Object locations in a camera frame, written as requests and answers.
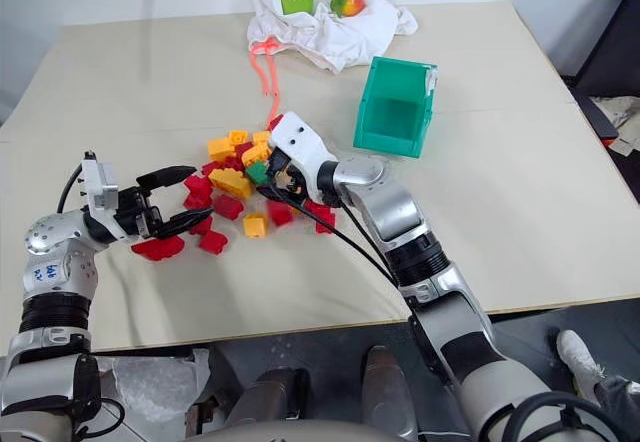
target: plastic block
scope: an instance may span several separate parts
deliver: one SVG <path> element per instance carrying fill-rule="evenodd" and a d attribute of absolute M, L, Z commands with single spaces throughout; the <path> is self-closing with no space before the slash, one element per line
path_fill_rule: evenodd
<path fill-rule="evenodd" d="M 177 235 L 168 239 L 151 239 L 131 246 L 131 250 L 148 260 L 155 262 L 168 259 L 184 249 L 184 240 Z"/>
<path fill-rule="evenodd" d="M 268 223 L 267 216 L 264 214 L 249 214 L 242 219 L 244 233 L 251 238 L 265 237 Z"/>
<path fill-rule="evenodd" d="M 242 160 L 242 154 L 244 154 L 247 150 L 253 147 L 253 142 L 245 142 L 244 144 L 236 145 L 236 157 Z"/>
<path fill-rule="evenodd" d="M 222 162 L 227 157 L 236 153 L 227 137 L 210 140 L 207 143 L 207 150 L 209 152 L 209 159 L 212 161 L 217 160 L 218 162 Z"/>
<path fill-rule="evenodd" d="M 280 114 L 275 119 L 273 119 L 271 122 L 269 122 L 269 126 L 267 127 L 267 130 L 273 131 L 273 129 L 276 128 L 276 125 L 278 125 L 278 123 L 280 123 L 280 120 L 282 120 L 282 117 L 283 117 L 283 115 Z"/>
<path fill-rule="evenodd" d="M 260 144 L 254 145 L 244 154 L 242 154 L 242 163 L 245 167 L 249 167 L 259 160 L 266 162 L 269 159 L 270 154 L 271 152 L 269 151 L 269 147 L 265 142 L 262 142 Z"/>
<path fill-rule="evenodd" d="M 184 199 L 182 205 L 188 210 L 206 209 L 211 207 L 211 197 L 208 195 L 203 197 L 198 194 L 190 193 L 187 195 L 187 198 Z"/>
<path fill-rule="evenodd" d="M 224 166 L 227 169 L 237 170 L 238 172 L 244 172 L 244 164 L 238 157 L 227 157 L 224 159 Z"/>
<path fill-rule="evenodd" d="M 244 144 L 249 140 L 249 132 L 246 130 L 230 130 L 228 135 L 229 143 L 232 146 Z"/>
<path fill-rule="evenodd" d="M 243 210 L 242 202 L 232 199 L 228 195 L 219 195 L 213 201 L 213 211 L 229 220 L 236 220 Z"/>
<path fill-rule="evenodd" d="M 204 234 L 202 239 L 200 239 L 198 247 L 200 247 L 205 252 L 218 255 L 220 254 L 220 252 L 222 252 L 222 249 L 225 245 L 227 245 L 228 242 L 229 239 L 227 239 L 223 234 L 210 230 L 209 232 Z"/>
<path fill-rule="evenodd" d="M 257 145 L 257 144 L 261 144 L 262 142 L 266 144 L 267 140 L 269 140 L 270 137 L 271 137 L 271 131 L 265 130 L 263 132 L 254 132 L 251 138 L 253 140 L 253 143 Z"/>
<path fill-rule="evenodd" d="M 216 169 L 224 169 L 224 164 L 218 161 L 209 162 L 208 164 L 202 166 L 202 173 L 205 176 L 209 177 L 211 171 Z"/>
<path fill-rule="evenodd" d="M 280 227 L 293 221 L 293 214 L 291 213 L 289 205 L 284 202 L 268 200 L 267 212 L 269 214 L 269 218 L 273 221 L 276 227 Z"/>
<path fill-rule="evenodd" d="M 331 213 L 331 207 L 328 205 L 316 204 L 313 200 L 307 199 L 304 201 L 304 208 L 309 212 L 312 212 L 318 216 L 323 216 Z"/>
<path fill-rule="evenodd" d="M 233 169 L 216 169 L 209 174 L 209 179 L 213 185 L 220 190 L 229 192 L 239 199 L 248 199 L 251 195 L 251 184 L 242 172 Z"/>
<path fill-rule="evenodd" d="M 204 235 L 211 230 L 213 224 L 213 217 L 207 217 L 203 221 L 199 222 L 189 229 L 191 235 Z"/>
<path fill-rule="evenodd" d="M 327 222 L 331 227 L 336 226 L 336 214 L 332 214 L 331 212 L 325 214 L 316 214 L 322 220 Z M 332 232 L 327 229 L 324 225 L 316 222 L 316 234 L 331 234 Z"/>
<path fill-rule="evenodd" d="M 267 166 L 261 160 L 247 167 L 245 172 L 247 173 L 247 177 L 253 182 L 253 185 L 266 185 L 269 182 Z"/>
<path fill-rule="evenodd" d="M 207 177 L 198 177 L 197 175 L 190 175 L 184 180 L 184 185 L 187 186 L 189 192 L 197 195 L 200 198 L 209 197 L 213 192 L 213 186 L 211 181 Z"/>

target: sneaker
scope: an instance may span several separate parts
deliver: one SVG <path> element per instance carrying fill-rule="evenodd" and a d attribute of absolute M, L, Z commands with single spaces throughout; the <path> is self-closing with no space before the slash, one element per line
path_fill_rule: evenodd
<path fill-rule="evenodd" d="M 578 395 L 595 404 L 594 386 L 604 379 L 604 369 L 595 363 L 584 341 L 573 330 L 563 330 L 556 338 L 558 355 L 573 373 Z"/>

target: yellow brick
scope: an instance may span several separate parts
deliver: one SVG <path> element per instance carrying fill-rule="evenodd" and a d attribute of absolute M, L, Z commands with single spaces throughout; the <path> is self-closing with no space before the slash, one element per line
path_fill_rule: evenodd
<path fill-rule="evenodd" d="M 269 132 L 268 130 L 265 130 L 264 132 L 254 132 L 253 134 L 253 143 L 254 144 L 259 144 L 261 142 L 267 142 L 267 140 L 269 140 L 269 137 L 271 137 L 271 132 Z"/>
<path fill-rule="evenodd" d="M 261 142 L 242 154 L 242 163 L 245 167 L 249 167 L 259 160 L 266 162 L 269 159 L 269 155 L 271 155 L 271 151 L 266 142 Z"/>
<path fill-rule="evenodd" d="M 225 158 L 235 155 L 233 146 L 227 137 L 210 140 L 207 142 L 207 150 L 211 161 L 223 162 Z"/>
<path fill-rule="evenodd" d="M 246 130 L 230 130 L 228 138 L 229 143 L 235 147 L 236 145 L 244 144 L 249 140 L 249 132 Z"/>
<path fill-rule="evenodd" d="M 249 214 L 242 219 L 244 234 L 247 237 L 259 238 L 267 235 L 268 219 L 264 214 Z"/>
<path fill-rule="evenodd" d="M 239 199 L 248 199 L 251 196 L 251 183 L 242 172 L 234 169 L 215 169 L 209 174 L 209 180 L 220 190 L 229 192 Z"/>

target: table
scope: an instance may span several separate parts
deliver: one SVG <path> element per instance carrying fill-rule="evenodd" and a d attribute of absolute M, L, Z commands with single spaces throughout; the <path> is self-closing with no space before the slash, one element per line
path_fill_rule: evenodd
<path fill-rule="evenodd" d="M 509 2 L 412 7 L 420 23 L 387 55 L 438 64 L 419 160 L 392 158 L 450 258 L 489 312 L 640 293 L 640 212 L 557 73 Z M 82 151 L 121 187 L 206 141 L 259 130 L 270 108 L 246 52 L 249 14 L 66 27 L 0 130 L 0 347 L 15 333 L 24 232 L 55 210 Z M 276 57 L 282 109 L 344 155 L 367 67 L 334 76 Z M 72 193 L 67 208 L 81 200 Z M 158 190 L 165 216 L 182 187 Z M 261 202 L 254 201 L 260 209 Z M 339 227 L 362 241 L 348 224 Z M 298 222 L 267 239 L 218 217 L 229 250 L 188 247 L 151 263 L 114 245 L 97 256 L 90 330 L 98 350 L 402 320 L 401 297 L 336 237 Z"/>

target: red toy block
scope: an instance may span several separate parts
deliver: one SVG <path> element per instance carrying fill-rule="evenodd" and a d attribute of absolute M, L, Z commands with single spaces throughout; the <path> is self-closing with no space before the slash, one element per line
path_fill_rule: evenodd
<path fill-rule="evenodd" d="M 253 142 L 245 142 L 244 144 L 236 145 L 235 147 L 236 157 L 240 159 L 240 161 L 242 162 L 242 154 L 244 154 L 251 147 L 253 147 Z"/>
<path fill-rule="evenodd" d="M 281 225 L 285 225 L 293 221 L 293 214 L 289 209 L 289 205 L 284 202 L 267 200 L 267 212 L 276 227 L 280 227 Z"/>
<path fill-rule="evenodd" d="M 224 164 L 222 162 L 218 162 L 214 160 L 213 162 L 209 162 L 202 166 L 202 173 L 205 177 L 209 177 L 209 174 L 216 169 L 224 169 Z"/>
<path fill-rule="evenodd" d="M 184 240 L 177 235 L 168 239 L 151 239 L 131 246 L 131 250 L 155 262 L 173 257 L 184 249 Z"/>
<path fill-rule="evenodd" d="M 198 247 L 205 252 L 218 255 L 222 252 L 223 247 L 227 245 L 227 242 L 229 242 L 229 240 L 220 232 L 210 230 L 200 239 Z"/>
<path fill-rule="evenodd" d="M 211 197 L 208 195 L 201 197 L 199 194 L 190 193 L 187 195 L 187 198 L 184 199 L 182 205 L 188 210 L 208 209 L 211 207 Z"/>
<path fill-rule="evenodd" d="M 336 226 L 336 214 L 332 214 L 331 212 L 327 212 L 326 214 L 316 214 L 326 223 L 328 223 L 331 227 Z M 331 234 L 332 232 L 327 229 L 324 225 L 316 222 L 316 234 Z"/>
<path fill-rule="evenodd" d="M 307 199 L 304 201 L 304 208 L 320 217 L 331 213 L 331 207 L 329 207 L 328 205 L 316 204 L 311 199 Z"/>
<path fill-rule="evenodd" d="M 213 211 L 229 220 L 236 220 L 243 210 L 242 202 L 225 194 L 219 195 L 213 201 Z"/>
<path fill-rule="evenodd" d="M 204 235 L 211 230 L 211 224 L 213 224 L 213 217 L 207 217 L 203 221 L 194 225 L 189 229 L 191 235 Z"/>
<path fill-rule="evenodd" d="M 184 185 L 187 186 L 189 192 L 204 199 L 209 197 L 213 192 L 213 185 L 208 177 L 198 177 L 197 175 L 190 175 L 184 180 Z"/>
<path fill-rule="evenodd" d="M 238 172 L 244 172 L 244 164 L 238 157 L 227 157 L 224 159 L 224 166 L 228 169 L 234 169 Z"/>
<path fill-rule="evenodd" d="M 273 129 L 275 129 L 276 125 L 278 125 L 278 123 L 280 123 L 280 120 L 282 119 L 282 117 L 283 117 L 283 115 L 280 114 L 275 119 L 272 119 L 271 122 L 269 122 L 269 125 L 267 126 L 267 130 L 268 131 L 272 131 Z"/>

